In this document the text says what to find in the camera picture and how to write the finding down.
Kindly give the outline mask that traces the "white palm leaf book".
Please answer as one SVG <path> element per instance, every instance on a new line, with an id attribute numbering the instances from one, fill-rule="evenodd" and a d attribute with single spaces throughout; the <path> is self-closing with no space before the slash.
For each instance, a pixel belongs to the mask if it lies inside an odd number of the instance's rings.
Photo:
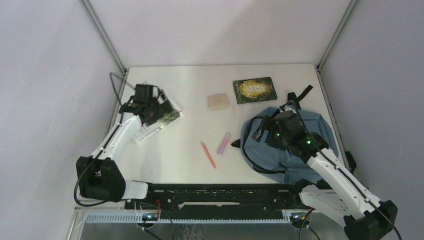
<path id="1" fill-rule="evenodd" d="M 158 102 L 160 105 L 169 104 L 172 107 L 170 113 L 164 114 L 160 119 L 154 123 L 143 123 L 140 129 L 133 135 L 133 140 L 137 145 L 141 145 L 143 141 L 147 140 L 178 118 L 184 116 L 183 110 L 172 100 L 169 99 L 165 93 L 162 93 L 159 97 Z"/>

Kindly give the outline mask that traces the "dark green book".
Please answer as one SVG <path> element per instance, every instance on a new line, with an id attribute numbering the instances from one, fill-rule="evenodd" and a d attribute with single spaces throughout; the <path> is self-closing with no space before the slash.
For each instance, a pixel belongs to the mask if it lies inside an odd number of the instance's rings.
<path id="1" fill-rule="evenodd" d="M 278 99 L 271 77 L 234 80 L 232 86 L 238 105 Z"/>

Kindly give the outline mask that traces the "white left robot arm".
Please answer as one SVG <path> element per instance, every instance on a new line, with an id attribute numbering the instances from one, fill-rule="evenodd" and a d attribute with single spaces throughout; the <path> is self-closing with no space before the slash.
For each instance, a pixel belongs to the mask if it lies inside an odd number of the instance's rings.
<path id="1" fill-rule="evenodd" d="M 119 118 L 101 144 L 89 156 L 77 159 L 74 201 L 81 207 L 88 207 L 79 197 L 96 200 L 98 205 L 136 199 L 145 209 L 153 207 L 157 196 L 149 190 L 149 183 L 127 180 L 119 163 L 134 134 L 172 110 L 173 106 L 161 88 L 136 84 L 134 94 L 120 104 Z"/>

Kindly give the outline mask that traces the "blue student backpack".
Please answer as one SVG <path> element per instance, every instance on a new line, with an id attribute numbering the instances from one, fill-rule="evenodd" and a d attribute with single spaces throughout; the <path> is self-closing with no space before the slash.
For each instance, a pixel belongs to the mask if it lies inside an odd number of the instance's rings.
<path id="1" fill-rule="evenodd" d="M 338 157 L 339 151 L 333 131 L 322 115 L 302 109 L 298 111 L 309 132 L 323 137 Z M 253 138 L 254 133 L 260 128 L 262 118 L 274 116 L 279 112 L 278 107 L 271 106 L 246 121 L 241 129 L 240 139 L 234 141 L 231 146 L 240 149 L 244 160 L 255 172 L 277 183 L 293 185 L 302 179 L 312 183 L 322 180 L 323 178 L 299 157 L 287 150 L 269 146 L 266 143 L 268 130 L 263 131 L 260 141 L 255 141 Z"/>

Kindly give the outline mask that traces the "beige snap wallet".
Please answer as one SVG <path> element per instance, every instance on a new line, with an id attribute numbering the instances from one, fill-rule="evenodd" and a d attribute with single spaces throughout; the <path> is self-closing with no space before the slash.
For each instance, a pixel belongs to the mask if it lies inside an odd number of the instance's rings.
<path id="1" fill-rule="evenodd" d="M 230 106 L 230 100 L 226 93 L 219 93 L 210 95 L 206 98 L 207 106 L 211 110 L 228 108 Z"/>

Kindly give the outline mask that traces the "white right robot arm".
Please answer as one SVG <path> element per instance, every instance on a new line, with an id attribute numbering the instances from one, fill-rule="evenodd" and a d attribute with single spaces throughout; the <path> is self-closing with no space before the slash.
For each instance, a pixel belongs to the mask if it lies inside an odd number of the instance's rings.
<path id="1" fill-rule="evenodd" d="M 316 132 L 309 132 L 300 114 L 293 110 L 265 116 L 260 125 L 267 130 L 266 143 L 287 150 L 315 170 L 335 191 L 336 196 L 321 192 L 309 183 L 289 194 L 295 208 L 304 205 L 318 210 L 338 223 L 350 240 L 380 240 L 395 231 L 397 206 L 382 201 L 370 192 L 338 160 L 329 144 Z"/>

